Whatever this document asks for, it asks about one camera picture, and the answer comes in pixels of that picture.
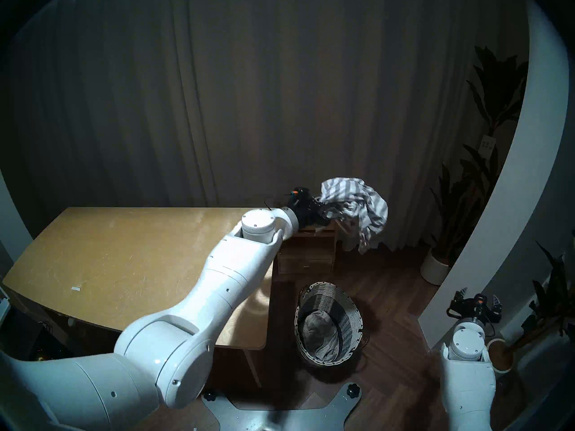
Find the floor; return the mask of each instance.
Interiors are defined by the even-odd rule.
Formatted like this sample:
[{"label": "floor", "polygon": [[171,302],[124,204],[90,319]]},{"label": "floor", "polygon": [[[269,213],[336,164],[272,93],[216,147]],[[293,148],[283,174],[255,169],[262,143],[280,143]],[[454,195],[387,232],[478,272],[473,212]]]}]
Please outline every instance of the floor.
[{"label": "floor", "polygon": [[[323,407],[352,380],[363,390],[345,429],[446,430],[440,401],[438,354],[429,351],[417,322],[437,287],[419,275],[425,248],[391,253],[385,248],[361,256],[338,249],[334,273],[274,275],[270,297],[267,345],[253,351],[259,389],[242,351],[216,349],[206,387],[219,389],[241,409]],[[370,341],[337,368],[308,368],[297,354],[293,316],[297,296],[306,284],[328,280],[343,289],[360,310]],[[492,427],[503,429],[520,410],[517,384],[498,383]],[[200,399],[182,410],[161,407],[135,430],[217,431],[219,423]]]}]

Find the wooden drawer unit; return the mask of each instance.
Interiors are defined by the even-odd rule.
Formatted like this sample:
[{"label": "wooden drawer unit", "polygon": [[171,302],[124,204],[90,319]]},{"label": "wooden drawer unit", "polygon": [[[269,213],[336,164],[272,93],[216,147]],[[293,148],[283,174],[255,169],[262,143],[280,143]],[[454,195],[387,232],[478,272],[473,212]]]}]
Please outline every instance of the wooden drawer unit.
[{"label": "wooden drawer unit", "polygon": [[283,243],[278,253],[279,273],[330,273],[335,263],[336,228],[332,223],[316,233],[315,228],[307,227]]}]

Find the cable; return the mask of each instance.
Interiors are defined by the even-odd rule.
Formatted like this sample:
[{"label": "cable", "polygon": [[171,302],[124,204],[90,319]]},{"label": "cable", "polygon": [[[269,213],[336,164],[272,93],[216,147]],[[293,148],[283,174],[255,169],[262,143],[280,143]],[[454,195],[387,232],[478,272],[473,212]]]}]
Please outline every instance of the cable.
[{"label": "cable", "polygon": [[493,323],[491,322],[491,320],[489,319],[489,317],[487,317],[487,321],[489,321],[489,324],[491,324],[491,330],[493,331],[493,333],[491,335],[485,335],[486,337],[495,337],[495,327],[493,327]]}]

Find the gray striped towel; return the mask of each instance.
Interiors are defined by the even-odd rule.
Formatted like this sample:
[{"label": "gray striped towel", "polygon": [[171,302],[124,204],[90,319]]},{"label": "gray striped towel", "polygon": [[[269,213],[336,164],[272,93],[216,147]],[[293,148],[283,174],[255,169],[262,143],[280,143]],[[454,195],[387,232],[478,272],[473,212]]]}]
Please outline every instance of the gray striped towel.
[{"label": "gray striped towel", "polygon": [[370,248],[370,240],[383,231],[387,222],[387,203],[358,178],[333,178],[321,183],[320,214],[329,219],[358,219],[359,252]]}]

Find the woven basket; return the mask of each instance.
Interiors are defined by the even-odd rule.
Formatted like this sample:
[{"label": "woven basket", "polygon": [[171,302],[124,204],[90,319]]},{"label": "woven basket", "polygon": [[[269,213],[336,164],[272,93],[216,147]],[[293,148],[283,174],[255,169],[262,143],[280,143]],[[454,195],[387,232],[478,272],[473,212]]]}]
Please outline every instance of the woven basket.
[{"label": "woven basket", "polygon": [[[337,358],[330,363],[324,363],[311,356],[300,337],[300,323],[316,310],[327,312],[338,329],[339,352]],[[302,289],[300,292],[294,330],[297,348],[306,363],[314,367],[336,366],[348,360],[361,343],[363,320],[358,308],[343,290],[332,283],[314,283],[307,290]]]}]

